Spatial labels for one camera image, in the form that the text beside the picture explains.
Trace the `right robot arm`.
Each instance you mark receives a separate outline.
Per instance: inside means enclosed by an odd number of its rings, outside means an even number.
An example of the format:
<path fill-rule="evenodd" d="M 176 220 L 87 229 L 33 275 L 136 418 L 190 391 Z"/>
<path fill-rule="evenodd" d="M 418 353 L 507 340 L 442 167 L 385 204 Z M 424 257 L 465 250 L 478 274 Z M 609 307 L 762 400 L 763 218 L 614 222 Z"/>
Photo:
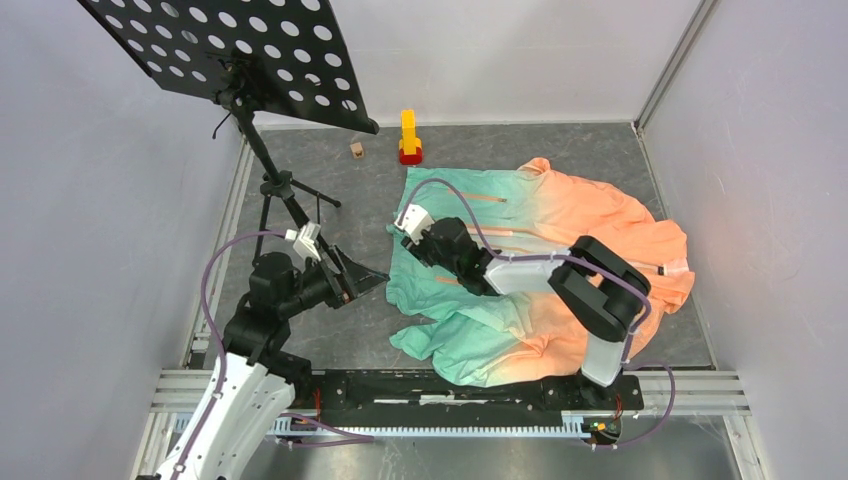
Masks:
<path fill-rule="evenodd" d="M 473 295 L 556 295 L 588 333 L 580 400 L 602 408 L 617 396 L 632 328 L 650 307 L 650 283 L 631 264 L 591 236 L 579 237 L 567 250 L 516 256 L 474 240 L 458 217 L 406 217 L 394 225 L 403 248 L 422 264 L 452 273 Z"/>

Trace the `green and orange jacket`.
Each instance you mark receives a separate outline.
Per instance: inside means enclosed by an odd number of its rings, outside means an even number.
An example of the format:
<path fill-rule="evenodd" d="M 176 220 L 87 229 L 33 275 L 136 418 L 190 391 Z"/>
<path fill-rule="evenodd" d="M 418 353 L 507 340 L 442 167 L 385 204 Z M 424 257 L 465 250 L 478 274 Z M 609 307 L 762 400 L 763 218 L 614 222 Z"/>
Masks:
<path fill-rule="evenodd" d="M 412 168 L 402 199 L 436 219 L 462 219 L 475 240 L 505 254 L 548 253 L 583 235 L 597 238 L 651 285 L 652 310 L 634 336 L 633 353 L 685 304 L 695 282 L 687 237 L 675 222 L 655 219 L 611 184 L 555 171 L 541 157 L 513 171 Z M 570 375 L 583 362 L 587 331 L 553 294 L 476 296 L 401 246 L 393 249 L 389 274 L 387 301 L 424 317 L 393 334 L 390 344 L 430 362 L 453 384 L 493 387 Z"/>

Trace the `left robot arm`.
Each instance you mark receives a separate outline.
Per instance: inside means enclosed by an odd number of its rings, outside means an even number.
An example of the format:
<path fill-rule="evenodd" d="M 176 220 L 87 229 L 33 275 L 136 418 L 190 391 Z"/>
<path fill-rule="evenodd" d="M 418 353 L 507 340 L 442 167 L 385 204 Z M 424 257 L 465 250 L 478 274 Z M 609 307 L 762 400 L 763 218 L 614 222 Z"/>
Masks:
<path fill-rule="evenodd" d="M 154 479 L 238 479 L 278 416 L 313 397 L 309 360 L 284 352 L 291 318 L 338 309 L 387 282 L 338 248 L 296 267 L 270 252 L 255 259 L 249 290 L 224 328 L 209 385 Z"/>

